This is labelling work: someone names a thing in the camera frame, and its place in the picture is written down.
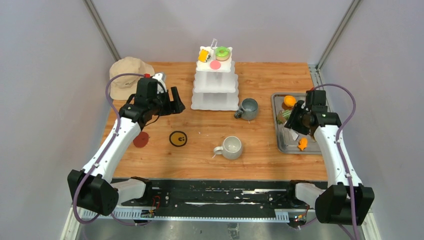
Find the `green white layered sandwich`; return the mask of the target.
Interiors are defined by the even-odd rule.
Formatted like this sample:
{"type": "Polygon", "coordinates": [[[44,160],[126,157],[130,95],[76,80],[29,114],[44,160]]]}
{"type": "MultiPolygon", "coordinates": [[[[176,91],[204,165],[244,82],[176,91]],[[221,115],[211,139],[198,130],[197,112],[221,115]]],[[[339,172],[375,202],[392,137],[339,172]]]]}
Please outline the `green white layered sandwich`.
{"type": "Polygon", "coordinates": [[[276,115],[276,121],[278,124],[284,124],[291,115],[291,110],[280,110],[276,115]]]}

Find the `metal tongs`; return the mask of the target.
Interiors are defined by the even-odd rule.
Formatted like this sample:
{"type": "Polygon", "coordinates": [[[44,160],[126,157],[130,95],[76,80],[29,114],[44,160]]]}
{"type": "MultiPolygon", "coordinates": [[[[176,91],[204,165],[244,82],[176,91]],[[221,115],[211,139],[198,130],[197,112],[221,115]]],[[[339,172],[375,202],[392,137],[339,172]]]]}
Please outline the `metal tongs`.
{"type": "Polygon", "coordinates": [[[285,124],[288,122],[288,120],[283,124],[284,129],[289,132],[289,135],[292,138],[292,140],[296,141],[298,139],[299,135],[293,129],[285,127],[285,124]]]}

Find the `orange cupcake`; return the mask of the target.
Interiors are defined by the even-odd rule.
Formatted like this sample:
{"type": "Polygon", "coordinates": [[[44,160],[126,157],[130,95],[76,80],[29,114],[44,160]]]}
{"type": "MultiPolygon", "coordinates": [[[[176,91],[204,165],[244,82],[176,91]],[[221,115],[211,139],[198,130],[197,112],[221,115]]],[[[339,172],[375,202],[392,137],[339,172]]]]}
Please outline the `orange cupcake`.
{"type": "Polygon", "coordinates": [[[296,98],[292,95],[286,95],[283,99],[283,105],[288,108],[292,108],[296,102],[296,98]]]}

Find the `orange fish-shaped pastry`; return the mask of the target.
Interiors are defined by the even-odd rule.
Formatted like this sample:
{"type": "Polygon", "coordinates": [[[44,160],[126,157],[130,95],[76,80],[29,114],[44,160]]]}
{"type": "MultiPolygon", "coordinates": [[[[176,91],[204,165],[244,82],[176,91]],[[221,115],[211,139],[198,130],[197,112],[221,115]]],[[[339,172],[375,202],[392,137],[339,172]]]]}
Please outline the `orange fish-shaped pastry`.
{"type": "Polygon", "coordinates": [[[298,141],[297,147],[300,151],[304,151],[308,147],[308,139],[306,137],[302,137],[298,141]]]}

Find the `pink round macaron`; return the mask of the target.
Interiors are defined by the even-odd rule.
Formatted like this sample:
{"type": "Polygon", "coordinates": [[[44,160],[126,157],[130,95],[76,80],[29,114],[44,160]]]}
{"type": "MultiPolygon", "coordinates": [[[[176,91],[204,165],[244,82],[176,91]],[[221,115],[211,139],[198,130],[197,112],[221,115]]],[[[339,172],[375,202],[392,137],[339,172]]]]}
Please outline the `pink round macaron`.
{"type": "Polygon", "coordinates": [[[218,61],[218,60],[212,60],[212,61],[209,63],[209,67],[210,67],[212,70],[218,70],[218,69],[220,69],[220,68],[221,68],[221,62],[220,62],[220,61],[218,61]]]}

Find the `yellow cake slice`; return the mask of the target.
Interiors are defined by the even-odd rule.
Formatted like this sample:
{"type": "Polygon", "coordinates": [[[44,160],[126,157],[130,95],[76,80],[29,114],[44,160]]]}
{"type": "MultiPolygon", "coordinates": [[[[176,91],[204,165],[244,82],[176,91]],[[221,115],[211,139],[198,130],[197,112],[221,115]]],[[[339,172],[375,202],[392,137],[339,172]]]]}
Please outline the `yellow cake slice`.
{"type": "Polygon", "coordinates": [[[198,55],[198,61],[201,63],[207,63],[211,58],[211,54],[206,49],[201,49],[198,55]]]}

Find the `green frosted donut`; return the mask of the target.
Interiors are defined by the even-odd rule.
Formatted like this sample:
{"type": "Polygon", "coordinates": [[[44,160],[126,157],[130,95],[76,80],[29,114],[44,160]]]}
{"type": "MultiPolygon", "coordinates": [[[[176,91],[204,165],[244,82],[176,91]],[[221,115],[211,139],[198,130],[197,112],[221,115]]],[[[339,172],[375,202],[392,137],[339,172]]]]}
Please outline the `green frosted donut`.
{"type": "Polygon", "coordinates": [[[215,59],[217,61],[227,61],[231,57],[231,49],[225,46],[219,46],[214,50],[215,59]]]}

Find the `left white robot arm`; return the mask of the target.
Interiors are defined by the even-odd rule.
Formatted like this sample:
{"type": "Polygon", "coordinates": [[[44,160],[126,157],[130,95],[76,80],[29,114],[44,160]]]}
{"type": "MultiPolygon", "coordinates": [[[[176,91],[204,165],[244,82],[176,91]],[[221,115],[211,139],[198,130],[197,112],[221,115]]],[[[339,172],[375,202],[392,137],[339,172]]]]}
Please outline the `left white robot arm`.
{"type": "Polygon", "coordinates": [[[97,153],[81,170],[69,173],[67,182],[73,206],[102,216],[110,215],[129,200],[149,206],[153,201],[149,180],[131,177],[112,183],[113,175],[131,143],[153,116],[180,114],[184,110],[177,87],[166,89],[158,76],[140,78],[136,92],[116,111],[114,126],[97,153]]]}

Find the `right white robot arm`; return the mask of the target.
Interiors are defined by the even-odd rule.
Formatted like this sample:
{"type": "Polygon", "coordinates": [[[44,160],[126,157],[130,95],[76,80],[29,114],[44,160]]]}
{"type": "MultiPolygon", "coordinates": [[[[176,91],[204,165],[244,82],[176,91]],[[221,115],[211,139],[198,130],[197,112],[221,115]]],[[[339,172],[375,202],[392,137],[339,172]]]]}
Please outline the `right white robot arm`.
{"type": "Polygon", "coordinates": [[[363,185],[353,168],[339,115],[329,112],[326,105],[307,105],[299,100],[284,126],[299,134],[311,134],[320,148],[328,178],[326,189],[306,180],[291,180],[286,203],[294,209],[309,205],[323,224],[362,225],[375,193],[363,185]]]}

